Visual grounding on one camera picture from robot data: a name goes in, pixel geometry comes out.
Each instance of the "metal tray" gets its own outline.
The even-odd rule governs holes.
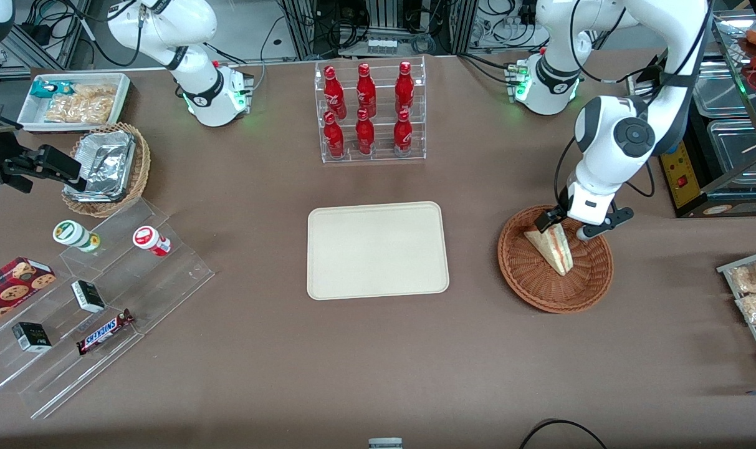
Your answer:
[[[724,171],[744,165],[756,157],[756,148],[746,154],[740,152],[756,145],[756,131],[751,120],[714,120],[707,126],[713,149]],[[756,166],[735,178],[741,185],[756,185]]]
[[[694,86],[694,101],[699,113],[708,118],[747,116],[732,74],[722,60],[702,63]]]

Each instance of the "acrylic bottle rack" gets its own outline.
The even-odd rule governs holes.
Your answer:
[[[414,105],[409,111],[409,122],[414,128],[411,134],[411,151],[406,157],[395,155],[395,83],[400,74],[400,62],[408,60],[411,63],[411,77],[414,79]],[[355,135],[355,124],[358,121],[358,97],[355,86],[358,84],[357,60],[326,60],[315,66],[314,91],[317,105],[317,125],[320,128],[320,153],[324,163],[370,162],[370,161],[413,161],[425,159],[427,155],[426,140],[426,73],[423,57],[406,57],[405,59],[370,59],[370,74],[375,81],[377,92],[378,113],[372,117],[375,126],[375,150],[370,156],[364,156],[358,151],[358,139]],[[347,106],[347,116],[338,121],[344,133],[344,157],[333,159],[325,144],[323,128],[325,122],[323,114],[327,111],[325,102],[325,77],[323,69],[332,65],[336,69],[336,77],[344,88],[344,103]]]
[[[133,231],[142,225],[170,239],[166,256],[133,246]],[[126,205],[93,232],[101,236],[95,252],[67,248],[49,264],[56,282],[0,320],[0,392],[19,394],[31,418],[53,413],[214,275],[173,232],[167,216],[144,199]],[[82,310],[70,288],[76,279],[94,283],[106,309]],[[135,322],[79,355],[76,342],[124,309]],[[11,330],[19,321],[42,324],[51,349],[41,354],[21,350]]]

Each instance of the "small bottle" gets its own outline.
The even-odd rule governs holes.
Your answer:
[[[411,110],[414,105],[414,79],[411,77],[411,63],[400,62],[400,76],[395,84],[395,110]]]
[[[155,254],[155,256],[159,256],[159,258],[167,256],[167,253],[173,248],[170,239],[166,238],[166,236],[162,236],[156,228],[152,226],[141,226],[137,228],[136,231],[133,232],[131,239],[137,248],[146,249]]]
[[[331,111],[325,111],[323,119],[325,120],[325,128],[323,128],[325,144],[328,147],[330,157],[341,159],[344,157],[344,134],[342,134],[342,129],[336,123],[336,117]]]
[[[375,93],[375,81],[370,76],[370,65],[366,62],[358,64],[358,85],[355,86],[358,93],[358,107],[366,109],[372,118],[378,113],[378,99]]]
[[[101,237],[87,231],[81,224],[72,220],[65,220],[56,225],[53,232],[54,240],[73,246],[83,253],[92,253],[101,245]]]
[[[358,110],[355,134],[358,136],[358,151],[364,156],[370,156],[375,149],[375,126],[372,125],[366,108]]]
[[[332,66],[324,69],[325,74],[325,101],[328,109],[336,115],[337,120],[347,117],[347,106],[344,105],[344,89],[342,83],[336,79],[336,70]]]
[[[401,110],[397,114],[395,123],[395,155],[407,157],[411,153],[411,133],[414,127],[408,121],[408,110]]]

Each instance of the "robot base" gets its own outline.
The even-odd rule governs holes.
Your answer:
[[[566,105],[574,99],[580,80],[575,79],[574,86],[570,89],[568,83],[558,83],[554,89],[560,93],[552,93],[537,73],[537,64],[540,59],[540,54],[534,54],[528,59],[518,60],[517,65],[510,67],[510,70],[506,69],[505,79],[519,83],[519,85],[508,87],[508,96],[512,103],[519,102],[534,113],[555,115],[565,110]]]
[[[241,72],[229,67],[219,67],[218,71],[223,75],[223,88],[211,104],[204,107],[193,105],[184,95],[190,113],[206,126],[222,126],[250,113],[253,79],[245,79]]]

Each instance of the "aluminum foil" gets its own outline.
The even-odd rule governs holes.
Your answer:
[[[126,196],[136,139],[125,131],[91,133],[82,137],[76,150],[84,191],[65,186],[65,195],[78,202],[116,202]]]

